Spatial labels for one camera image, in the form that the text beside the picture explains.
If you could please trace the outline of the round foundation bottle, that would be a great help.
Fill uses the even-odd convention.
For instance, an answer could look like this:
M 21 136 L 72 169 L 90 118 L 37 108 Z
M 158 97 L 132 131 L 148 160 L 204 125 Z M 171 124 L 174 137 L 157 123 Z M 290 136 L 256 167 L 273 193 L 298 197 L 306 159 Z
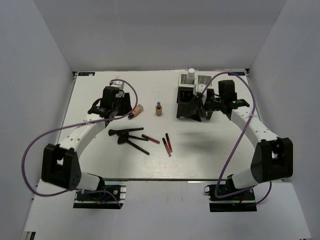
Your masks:
M 162 105 L 161 105 L 161 103 L 158 101 L 158 102 L 156 103 L 156 106 L 155 106 L 155 114 L 156 114 L 157 116 L 161 116 L 161 115 L 162 115 L 162 112 L 163 112 Z

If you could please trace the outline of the long black makeup brush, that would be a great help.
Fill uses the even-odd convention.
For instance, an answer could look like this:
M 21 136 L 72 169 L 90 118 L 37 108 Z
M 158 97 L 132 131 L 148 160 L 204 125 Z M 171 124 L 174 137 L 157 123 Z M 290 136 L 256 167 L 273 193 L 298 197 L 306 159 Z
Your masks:
M 114 136 L 114 135 L 120 135 L 120 134 L 122 134 L 122 133 L 136 132 L 136 131 L 142 131 L 142 130 L 144 130 L 143 127 L 126 128 L 126 129 L 118 129 L 118 130 L 110 129 L 110 130 L 108 131 L 108 135 L 109 135 L 109 136 Z

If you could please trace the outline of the square foundation bottle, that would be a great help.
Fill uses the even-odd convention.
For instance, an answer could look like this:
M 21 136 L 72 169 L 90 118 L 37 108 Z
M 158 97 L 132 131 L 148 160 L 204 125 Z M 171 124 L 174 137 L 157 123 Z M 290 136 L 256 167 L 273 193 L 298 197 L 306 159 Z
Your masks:
M 144 107 L 141 104 L 138 104 L 132 113 L 128 116 L 128 119 L 133 119 L 144 111 Z

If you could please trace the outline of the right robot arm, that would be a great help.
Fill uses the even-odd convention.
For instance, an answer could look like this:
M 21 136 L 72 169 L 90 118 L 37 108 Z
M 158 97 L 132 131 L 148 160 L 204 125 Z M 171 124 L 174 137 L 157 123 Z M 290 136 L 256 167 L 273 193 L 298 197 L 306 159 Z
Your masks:
M 288 137 L 279 137 L 269 130 L 255 115 L 255 106 L 239 99 L 233 80 L 218 82 L 218 95 L 207 84 L 196 83 L 192 98 L 183 102 L 184 118 L 202 121 L 213 112 L 221 112 L 241 129 L 240 138 L 246 136 L 254 147 L 250 166 L 227 177 L 225 187 L 214 194 L 217 198 L 238 199 L 244 191 L 261 183 L 290 178 L 293 175 L 293 142 Z

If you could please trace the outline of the red lip gloss tube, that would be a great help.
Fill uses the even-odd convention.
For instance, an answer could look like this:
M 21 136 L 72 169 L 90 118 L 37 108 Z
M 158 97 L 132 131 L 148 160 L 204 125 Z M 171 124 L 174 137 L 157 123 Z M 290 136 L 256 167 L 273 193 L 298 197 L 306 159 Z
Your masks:
M 153 138 L 153 137 L 147 136 L 147 135 L 145 135 L 145 134 L 142 134 L 141 137 L 144 138 L 144 139 L 146 139 L 146 140 L 148 140 L 148 141 L 151 141 L 151 142 L 153 142 L 153 143 L 160 144 L 160 141 L 159 141 L 159 140 L 157 140 L 157 139 L 155 139 L 155 138 Z

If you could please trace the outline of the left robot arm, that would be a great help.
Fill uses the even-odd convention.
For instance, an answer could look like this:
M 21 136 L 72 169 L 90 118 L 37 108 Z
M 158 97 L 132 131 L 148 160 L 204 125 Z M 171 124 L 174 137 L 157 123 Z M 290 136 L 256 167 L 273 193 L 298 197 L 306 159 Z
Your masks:
M 124 92 L 124 83 L 116 81 L 106 86 L 102 98 L 88 110 L 84 125 L 77 126 L 58 144 L 48 144 L 43 151 L 41 179 L 66 190 L 85 190 L 99 200 L 105 196 L 102 177 L 82 172 L 79 158 L 88 144 L 116 116 L 124 116 L 132 110 L 130 94 Z

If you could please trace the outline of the black powder brush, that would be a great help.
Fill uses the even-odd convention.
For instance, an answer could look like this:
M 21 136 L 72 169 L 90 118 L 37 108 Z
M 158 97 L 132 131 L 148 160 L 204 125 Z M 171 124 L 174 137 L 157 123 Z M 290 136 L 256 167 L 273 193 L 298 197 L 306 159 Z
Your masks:
M 138 136 L 135 136 L 135 135 L 130 135 L 128 132 L 119 133 L 118 136 L 119 137 L 125 137 L 125 138 L 128 138 L 128 139 L 148 141 L 148 139 L 145 138 L 145 137 L 138 137 Z

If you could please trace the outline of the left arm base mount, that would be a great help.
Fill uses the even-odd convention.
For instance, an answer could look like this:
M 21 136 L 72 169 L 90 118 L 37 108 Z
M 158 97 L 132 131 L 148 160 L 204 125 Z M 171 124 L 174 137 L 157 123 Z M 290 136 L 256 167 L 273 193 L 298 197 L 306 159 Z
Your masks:
M 120 210 L 125 202 L 126 192 L 126 181 L 106 181 L 104 188 L 97 193 L 77 190 L 73 208 Z

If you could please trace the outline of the dark red lip gloss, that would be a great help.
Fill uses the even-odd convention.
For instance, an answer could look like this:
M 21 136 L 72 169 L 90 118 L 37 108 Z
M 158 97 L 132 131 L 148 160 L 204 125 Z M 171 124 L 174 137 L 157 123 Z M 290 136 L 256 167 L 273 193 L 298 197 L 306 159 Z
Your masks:
M 163 142 L 163 144 L 164 144 L 164 147 L 165 147 L 165 149 L 166 149 L 166 152 L 167 152 L 167 154 L 168 154 L 168 157 L 171 157 L 172 155 L 171 155 L 169 146 L 168 146 L 167 141 L 166 141 L 166 139 L 165 139 L 164 137 L 162 138 L 162 142 Z

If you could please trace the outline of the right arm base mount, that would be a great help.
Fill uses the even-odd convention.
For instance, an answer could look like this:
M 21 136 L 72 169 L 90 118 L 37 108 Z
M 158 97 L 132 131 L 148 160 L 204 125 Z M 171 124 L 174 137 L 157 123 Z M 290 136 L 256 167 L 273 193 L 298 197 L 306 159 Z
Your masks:
M 221 181 L 217 194 L 215 192 L 217 183 L 207 184 L 203 191 L 209 197 L 209 210 L 211 213 L 236 213 L 256 212 L 257 204 L 253 187 L 237 189 L 232 180 L 232 174 L 225 181 Z

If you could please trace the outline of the orange red lip gloss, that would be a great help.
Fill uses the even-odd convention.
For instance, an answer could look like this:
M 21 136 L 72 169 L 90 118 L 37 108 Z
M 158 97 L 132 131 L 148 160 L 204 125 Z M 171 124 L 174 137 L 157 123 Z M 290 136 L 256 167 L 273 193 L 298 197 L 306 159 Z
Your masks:
M 172 149 L 172 145 L 171 145 L 171 141 L 170 141 L 168 133 L 165 133 L 165 138 L 166 138 L 166 141 L 167 141 L 167 145 L 168 145 L 169 151 L 170 151 L 170 153 L 172 153 L 173 149 Z

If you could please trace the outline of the white blue pink bottle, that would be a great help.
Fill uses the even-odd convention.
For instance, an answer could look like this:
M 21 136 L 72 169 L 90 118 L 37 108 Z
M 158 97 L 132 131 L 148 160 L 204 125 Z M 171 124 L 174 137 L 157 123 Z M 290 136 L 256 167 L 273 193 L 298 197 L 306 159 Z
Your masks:
M 185 83 L 189 85 L 193 85 L 195 82 L 195 69 L 189 68 L 187 71 Z

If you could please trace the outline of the fan makeup brush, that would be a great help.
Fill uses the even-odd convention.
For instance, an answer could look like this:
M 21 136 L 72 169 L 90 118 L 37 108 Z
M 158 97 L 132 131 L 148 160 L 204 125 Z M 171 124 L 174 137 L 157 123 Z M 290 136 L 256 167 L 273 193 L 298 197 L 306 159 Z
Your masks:
M 150 155 L 150 153 L 147 150 L 145 150 L 142 147 L 138 146 L 137 144 L 133 143 L 132 141 L 129 140 L 129 138 L 127 138 L 125 136 L 119 136 L 118 140 L 117 140 L 117 144 L 118 145 L 129 144 L 130 146 L 132 146 L 136 150 L 139 150 L 140 152 L 142 152 L 148 156 Z

